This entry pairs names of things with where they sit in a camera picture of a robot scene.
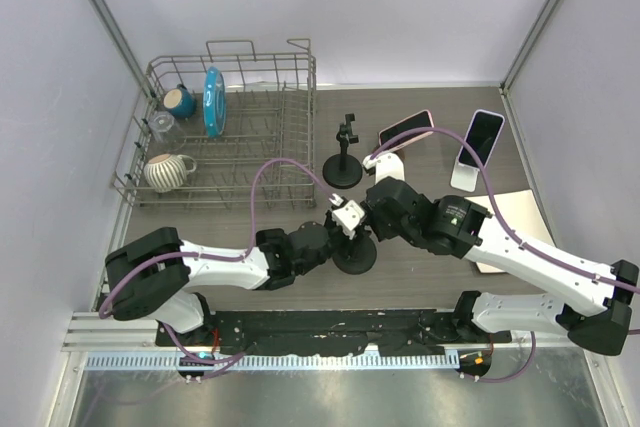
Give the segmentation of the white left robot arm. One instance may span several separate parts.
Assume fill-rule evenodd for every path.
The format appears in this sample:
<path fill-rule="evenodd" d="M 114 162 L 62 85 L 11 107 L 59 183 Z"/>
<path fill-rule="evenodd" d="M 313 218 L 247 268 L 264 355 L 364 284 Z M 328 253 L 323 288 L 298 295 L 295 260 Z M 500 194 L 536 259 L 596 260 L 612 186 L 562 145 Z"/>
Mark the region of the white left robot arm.
<path fill-rule="evenodd" d="M 107 255 L 109 292 L 99 315 L 118 321 L 153 319 L 190 345 L 203 345 L 213 332 L 204 287 L 278 290 L 327 261 L 350 275 L 369 271 L 377 249 L 359 225 L 361 215 L 350 218 L 355 224 L 349 232 L 333 215 L 292 232 L 260 230 L 249 251 L 194 244 L 174 227 L 159 228 Z"/>

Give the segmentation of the black phone stand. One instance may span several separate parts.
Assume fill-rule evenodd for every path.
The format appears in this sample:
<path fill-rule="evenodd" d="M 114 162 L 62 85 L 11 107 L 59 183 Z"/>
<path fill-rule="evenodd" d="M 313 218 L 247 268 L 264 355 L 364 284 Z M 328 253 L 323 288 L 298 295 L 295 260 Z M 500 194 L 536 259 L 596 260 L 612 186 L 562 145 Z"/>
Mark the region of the black phone stand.
<path fill-rule="evenodd" d="M 336 267 L 346 274 L 364 274 L 376 263 L 376 245 L 367 235 L 355 237 L 338 249 L 333 254 L 332 260 Z"/>
<path fill-rule="evenodd" d="M 359 137 L 353 133 L 352 129 L 354 121 L 355 115 L 353 113 L 345 115 L 345 121 L 340 124 L 336 134 L 340 152 L 329 157 L 322 168 L 324 181 L 329 186 L 339 190 L 355 187 L 359 184 L 363 175 L 360 161 L 348 153 L 349 146 L 359 142 Z"/>

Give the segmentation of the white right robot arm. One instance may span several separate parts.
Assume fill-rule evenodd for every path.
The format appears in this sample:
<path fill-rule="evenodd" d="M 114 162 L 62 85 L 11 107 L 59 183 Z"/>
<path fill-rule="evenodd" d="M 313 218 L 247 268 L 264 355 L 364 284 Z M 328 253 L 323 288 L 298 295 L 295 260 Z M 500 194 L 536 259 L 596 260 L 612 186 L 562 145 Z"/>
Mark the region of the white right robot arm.
<path fill-rule="evenodd" d="M 639 291 L 635 264 L 585 260 L 508 229 L 497 214 L 464 197 L 431 201 L 394 178 L 370 187 L 363 208 L 379 240 L 400 237 L 433 255 L 487 264 L 541 289 L 539 295 L 462 293 L 451 318 L 460 340 L 522 330 L 564 335 L 601 355 L 622 352 Z"/>

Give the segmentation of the black front phone stand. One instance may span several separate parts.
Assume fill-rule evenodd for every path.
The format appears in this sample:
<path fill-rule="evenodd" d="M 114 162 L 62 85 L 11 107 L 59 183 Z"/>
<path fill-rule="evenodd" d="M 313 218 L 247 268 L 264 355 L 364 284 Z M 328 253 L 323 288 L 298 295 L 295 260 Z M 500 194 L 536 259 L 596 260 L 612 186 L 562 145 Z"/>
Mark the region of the black front phone stand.
<path fill-rule="evenodd" d="M 329 157 L 322 168 L 324 181 L 329 186 L 339 190 L 355 187 L 359 184 L 363 175 L 360 161 L 348 153 L 349 146 L 359 142 L 359 137 L 353 133 L 352 129 L 354 121 L 355 115 L 353 113 L 345 115 L 345 121 L 340 124 L 336 134 L 340 152 Z"/>

